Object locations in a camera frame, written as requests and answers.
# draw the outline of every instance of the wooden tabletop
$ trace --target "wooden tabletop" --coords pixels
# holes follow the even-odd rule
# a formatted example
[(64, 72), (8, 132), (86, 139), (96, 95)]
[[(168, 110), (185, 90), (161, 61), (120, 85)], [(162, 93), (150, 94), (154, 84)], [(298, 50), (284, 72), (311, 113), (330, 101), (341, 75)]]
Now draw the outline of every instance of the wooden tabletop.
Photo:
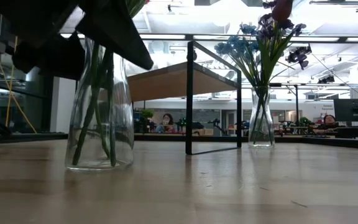
[(65, 170), (65, 146), (0, 145), (0, 224), (358, 223), (357, 149), (244, 145), (186, 156), (183, 142), (135, 142), (131, 168), (82, 174)]
[[(237, 90), (237, 83), (193, 63), (193, 94)], [(132, 101), (186, 96), (187, 62), (128, 77)]]

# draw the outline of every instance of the clear glass vase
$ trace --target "clear glass vase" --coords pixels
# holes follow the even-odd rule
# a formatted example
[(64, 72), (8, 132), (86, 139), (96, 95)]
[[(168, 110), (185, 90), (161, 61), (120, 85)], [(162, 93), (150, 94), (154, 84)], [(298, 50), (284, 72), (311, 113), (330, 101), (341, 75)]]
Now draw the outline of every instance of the clear glass vase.
[(133, 115), (123, 66), (118, 55), (85, 39), (85, 66), (68, 133), (68, 169), (109, 170), (132, 164)]
[(270, 87), (252, 88), (252, 115), (249, 125), (249, 147), (273, 148), (274, 128), (269, 108)]

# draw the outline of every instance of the white wall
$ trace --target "white wall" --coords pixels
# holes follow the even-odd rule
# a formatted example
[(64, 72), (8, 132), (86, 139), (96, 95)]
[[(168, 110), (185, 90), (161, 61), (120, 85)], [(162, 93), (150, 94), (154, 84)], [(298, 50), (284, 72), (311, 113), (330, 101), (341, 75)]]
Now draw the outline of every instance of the white wall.
[[(142, 109), (143, 101), (135, 102), (134, 108)], [(166, 108), (166, 109), (185, 109), (186, 100), (149, 100), (146, 101), (146, 108)], [(194, 101), (193, 109), (220, 109), (220, 110), (235, 110), (236, 101)], [(242, 101), (243, 110), (252, 109), (252, 101)], [(295, 110), (295, 101), (271, 101), (270, 110)], [(335, 114), (334, 103), (332, 101), (300, 101), (299, 110), (302, 110), (302, 115), (310, 120), (320, 117), (321, 113)]]
[(51, 132), (68, 133), (74, 96), (74, 80), (53, 78), (52, 111), (50, 116)]

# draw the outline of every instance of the purple flower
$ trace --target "purple flower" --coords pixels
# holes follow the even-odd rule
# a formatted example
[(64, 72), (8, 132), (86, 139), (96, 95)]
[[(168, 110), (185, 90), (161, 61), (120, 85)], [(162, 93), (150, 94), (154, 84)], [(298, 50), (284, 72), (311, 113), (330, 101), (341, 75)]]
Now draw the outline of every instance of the purple flower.
[(268, 9), (268, 8), (273, 8), (274, 6), (276, 6), (276, 0), (274, 1), (271, 1), (271, 2), (263, 2), (262, 5), (265, 9)]
[(257, 32), (257, 36), (260, 40), (264, 38), (272, 38), (274, 36), (273, 25), (262, 27), (261, 30)]
[(298, 24), (295, 26), (295, 28), (292, 30), (292, 32), (295, 33), (295, 35), (298, 37), (302, 34), (302, 29), (306, 28), (306, 24)]
[(288, 19), (292, 12), (293, 0), (277, 0), (273, 9), (273, 19), (276, 21), (284, 21)]
[(285, 59), (290, 63), (299, 63), (302, 70), (308, 66), (309, 62), (306, 60), (308, 57), (306, 54), (311, 53), (310, 45), (307, 47), (298, 47), (296, 50), (290, 52), (289, 56)]
[(258, 23), (261, 26), (268, 26), (272, 24), (273, 23), (272, 14), (269, 13), (261, 16)]
[(291, 20), (286, 19), (284, 21), (278, 22), (278, 28), (281, 29), (293, 29), (294, 24), (291, 22)]

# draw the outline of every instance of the green stem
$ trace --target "green stem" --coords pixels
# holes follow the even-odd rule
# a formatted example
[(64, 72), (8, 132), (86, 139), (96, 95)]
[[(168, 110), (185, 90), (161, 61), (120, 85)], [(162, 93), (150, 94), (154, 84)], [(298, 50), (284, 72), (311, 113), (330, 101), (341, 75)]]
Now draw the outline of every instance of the green stem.
[(114, 132), (114, 96), (113, 96), (113, 88), (114, 88), (114, 64), (111, 64), (107, 70), (107, 96), (108, 96), (108, 107), (109, 107), (109, 115), (110, 119), (110, 164), (112, 167), (116, 166), (117, 158), (116, 158), (116, 136)]
[(93, 113), (94, 113), (94, 107), (97, 104), (98, 104), (98, 95), (94, 94), (94, 92), (92, 91), (91, 101), (89, 103), (88, 109), (86, 109), (86, 115), (85, 115), (85, 119), (84, 119), (84, 124), (83, 124), (83, 127), (81, 129), (81, 134), (80, 134), (80, 137), (78, 139), (77, 148), (75, 149), (75, 153), (74, 153), (74, 157), (73, 157), (73, 165), (74, 166), (77, 165), (78, 161), (80, 160), (81, 149), (82, 149), (82, 146), (84, 145), (86, 132), (88, 131), (88, 126), (90, 125), (90, 123), (92, 121), (92, 117), (93, 117)]
[(263, 107), (263, 111), (264, 111), (264, 115), (265, 115), (265, 119), (266, 119), (266, 124), (267, 124), (267, 129), (268, 129), (268, 138), (270, 140), (270, 144), (273, 145), (272, 132), (271, 132), (270, 126), (269, 126), (269, 120), (267, 119), (267, 113), (266, 113), (265, 105), (262, 105), (262, 107)]
[(254, 124), (254, 127), (252, 127), (252, 132), (251, 132), (251, 136), (250, 136), (250, 140), (252, 141), (252, 140), (255, 140), (255, 128), (256, 128), (256, 121), (257, 121), (257, 119), (258, 119), (258, 116), (259, 116), (259, 110), (260, 110), (260, 102), (261, 102), (261, 100), (262, 100), (262, 98), (261, 97), (259, 97), (259, 99), (258, 99), (258, 105), (257, 105), (257, 109), (256, 109), (256, 114), (255, 114), (255, 119), (254, 119), (254, 122), (253, 122), (253, 124)]
[[(262, 100), (261, 102), (260, 102), (260, 104), (258, 105), (258, 107), (260, 108), (260, 107), (263, 107), (263, 104), (264, 104), (265, 102), (264, 102), (264, 100)], [(264, 114), (265, 114), (266, 112), (262, 109), (262, 115), (261, 115), (261, 117), (260, 117), (260, 121), (259, 121), (259, 126), (258, 126), (258, 130), (259, 130), (259, 132), (260, 132), (260, 130), (261, 130), (261, 128), (262, 128), (262, 121), (264, 120)]]
[(109, 61), (111, 60), (112, 52), (106, 49), (101, 64), (99, 65), (98, 56), (99, 56), (99, 47), (100, 45), (94, 43), (92, 58), (91, 58), (91, 86), (92, 86), (92, 95), (90, 99), (90, 103), (88, 108), (86, 109), (85, 119), (83, 123), (83, 127), (81, 129), (80, 137), (78, 138), (77, 148), (74, 152), (73, 156), (73, 165), (76, 166), (81, 157), (81, 150), (84, 145), (85, 136), (88, 131), (88, 126), (90, 125), (93, 117), (93, 113), (95, 112), (95, 108), (98, 105), (98, 96), (99, 90), (101, 87), (103, 75), (106, 73), (106, 70), (109, 65)]
[(103, 131), (103, 126), (102, 126), (102, 121), (100, 119), (100, 112), (99, 112), (99, 107), (96, 104), (95, 108), (94, 108), (94, 113), (96, 115), (96, 122), (98, 124), (98, 128), (99, 128), (99, 134), (100, 134), (100, 138), (102, 139), (102, 148), (104, 150), (104, 152), (107, 155), (107, 158), (110, 158), (110, 152), (109, 149), (107, 147), (107, 143), (106, 143), (106, 139), (104, 138), (104, 131)]

